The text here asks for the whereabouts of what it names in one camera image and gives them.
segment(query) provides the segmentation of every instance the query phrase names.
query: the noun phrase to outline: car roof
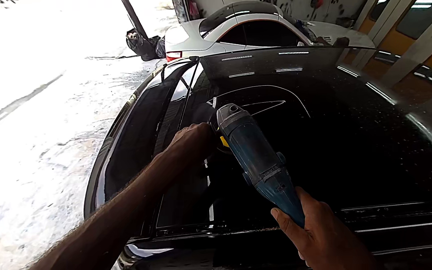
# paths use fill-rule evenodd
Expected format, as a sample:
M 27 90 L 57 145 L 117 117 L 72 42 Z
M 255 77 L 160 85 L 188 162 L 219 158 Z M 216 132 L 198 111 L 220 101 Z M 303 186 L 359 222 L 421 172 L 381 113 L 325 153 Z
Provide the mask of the car roof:
M 271 3 L 259 1 L 240 1 L 225 5 L 213 14 L 209 15 L 206 19 L 199 24 L 199 32 L 209 32 L 222 24 L 223 22 L 246 14 L 276 14 L 278 10 L 276 6 Z

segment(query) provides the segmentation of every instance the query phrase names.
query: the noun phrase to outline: hand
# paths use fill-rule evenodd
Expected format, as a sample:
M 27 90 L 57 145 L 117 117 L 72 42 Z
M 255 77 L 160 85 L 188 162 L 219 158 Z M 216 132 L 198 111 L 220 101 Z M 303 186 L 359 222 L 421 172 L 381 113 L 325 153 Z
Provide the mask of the hand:
M 216 147 L 216 137 L 207 123 L 192 124 L 174 135 L 165 152 L 172 152 L 188 163 L 206 158 Z
M 299 256 L 314 270 L 375 270 L 373 255 L 333 214 L 324 202 L 296 187 L 306 216 L 304 229 L 278 208 L 271 214 L 298 249 Z
M 326 42 L 326 40 L 322 36 L 317 37 L 316 42 L 322 43 L 324 45 L 328 45 L 328 43 Z

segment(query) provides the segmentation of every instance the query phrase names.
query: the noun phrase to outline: concrete floor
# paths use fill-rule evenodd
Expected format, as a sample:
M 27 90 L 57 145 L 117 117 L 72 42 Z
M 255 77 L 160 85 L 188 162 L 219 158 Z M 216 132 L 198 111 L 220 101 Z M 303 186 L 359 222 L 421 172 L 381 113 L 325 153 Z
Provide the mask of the concrete floor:
M 149 36 L 177 23 L 170 0 L 132 4 Z M 131 28 L 120 1 L 20 0 L 0 12 L 0 269 L 24 267 L 83 220 L 109 127 L 165 62 L 108 59 L 134 54 Z

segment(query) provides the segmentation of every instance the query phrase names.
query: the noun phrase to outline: black garbage bag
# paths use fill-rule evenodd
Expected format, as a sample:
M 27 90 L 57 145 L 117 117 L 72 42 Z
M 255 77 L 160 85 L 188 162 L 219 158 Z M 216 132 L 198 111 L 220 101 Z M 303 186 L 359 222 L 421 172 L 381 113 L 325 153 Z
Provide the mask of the black garbage bag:
M 139 34 L 135 28 L 126 32 L 126 43 L 128 47 L 137 55 L 140 55 L 143 61 L 150 61 L 158 58 L 155 48 L 159 39 L 159 36 L 146 39 Z
M 155 49 L 156 55 L 161 59 L 166 58 L 166 48 L 164 46 L 165 37 L 166 36 L 164 36 L 158 40 L 158 42 L 156 44 L 156 49 Z

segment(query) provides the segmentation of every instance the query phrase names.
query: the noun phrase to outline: forearm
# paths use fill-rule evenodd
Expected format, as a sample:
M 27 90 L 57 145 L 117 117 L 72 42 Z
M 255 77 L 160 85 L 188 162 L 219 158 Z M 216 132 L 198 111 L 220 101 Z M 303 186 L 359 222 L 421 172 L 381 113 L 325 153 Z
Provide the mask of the forearm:
M 72 231 L 31 269 L 110 269 L 130 237 L 134 221 L 187 166 L 168 148 L 126 189 Z

